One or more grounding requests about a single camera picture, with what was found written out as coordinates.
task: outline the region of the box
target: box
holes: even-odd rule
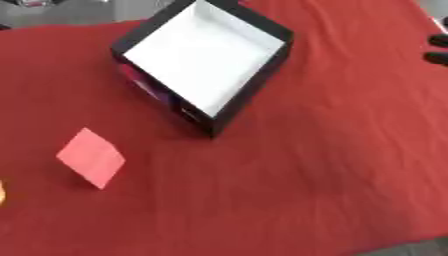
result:
[[[293,32],[226,0],[176,0],[119,39],[125,74],[211,137],[289,55]]]

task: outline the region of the pink block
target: pink block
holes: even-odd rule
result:
[[[107,185],[125,162],[111,143],[87,128],[76,134],[57,158],[99,189]]]

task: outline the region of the black object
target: black object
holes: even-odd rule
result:
[[[428,42],[431,45],[448,48],[448,35],[446,34],[438,34],[432,35],[428,38]]]
[[[442,23],[443,26],[448,28],[448,17],[445,17]],[[428,37],[428,43],[433,46],[448,48],[448,35],[431,35]],[[448,52],[426,52],[423,54],[423,59],[432,64],[448,66]]]
[[[19,5],[17,0],[0,0],[0,1],[8,2],[8,3],[11,3],[11,4],[15,4],[15,5]],[[64,2],[64,1],[66,1],[66,0],[53,0],[52,2],[53,2],[53,4],[60,4],[60,3]]]
[[[10,27],[0,24],[0,30],[10,29]]]
[[[132,67],[147,80],[147,86],[151,87],[148,88],[149,90],[155,92],[155,94],[164,94],[165,97],[163,98],[165,100],[163,101],[167,103],[174,112],[200,127],[209,136],[215,137],[243,108],[248,100],[262,87],[263,83],[280,66],[280,64],[286,60],[293,44],[294,33],[291,30],[267,19],[266,17],[257,14],[244,6],[238,5],[237,1],[206,1],[284,42],[277,52],[258,70],[258,72],[255,73],[254,76],[249,79],[245,85],[243,85],[243,87],[224,105],[222,109],[220,109],[215,116],[211,117],[207,115],[204,111],[200,110],[191,102],[188,102],[171,90],[169,85],[158,81],[156,78],[146,73],[143,69],[133,64],[124,56],[128,50],[159,29],[182,10],[193,4],[195,0],[175,1],[167,8],[153,16],[150,20],[144,22],[123,38],[119,39],[112,46],[111,50],[113,56],[119,63]]]

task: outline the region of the table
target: table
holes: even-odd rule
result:
[[[138,22],[0,32],[2,255],[332,256],[448,233],[448,72],[421,60],[437,28],[411,0],[341,5],[250,1],[295,46],[213,141],[118,74],[108,47]],[[83,127],[127,159],[104,191],[55,158]]]
[[[13,28],[43,24],[100,24],[145,19],[172,0],[65,0],[51,7],[25,8],[0,1],[0,24]]]

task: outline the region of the red tablecloth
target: red tablecloth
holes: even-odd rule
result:
[[[295,30],[214,141],[131,87],[136,23],[0,33],[0,255],[345,255],[448,233],[448,69],[410,0],[253,0]],[[97,191],[56,158],[81,128],[127,158]]]

